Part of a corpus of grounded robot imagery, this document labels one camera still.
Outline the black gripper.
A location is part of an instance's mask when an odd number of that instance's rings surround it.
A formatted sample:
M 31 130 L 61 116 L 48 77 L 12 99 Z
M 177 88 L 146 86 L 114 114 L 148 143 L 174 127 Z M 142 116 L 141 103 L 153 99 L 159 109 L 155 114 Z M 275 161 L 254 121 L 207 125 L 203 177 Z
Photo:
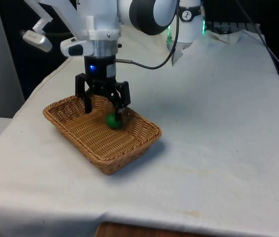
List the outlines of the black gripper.
M 130 103 L 129 83 L 116 81 L 116 57 L 84 58 L 85 74 L 75 77 L 75 95 L 84 101 L 85 113 L 92 112 L 92 94 L 109 94 L 115 108 L 115 121 L 122 121 L 122 111 Z

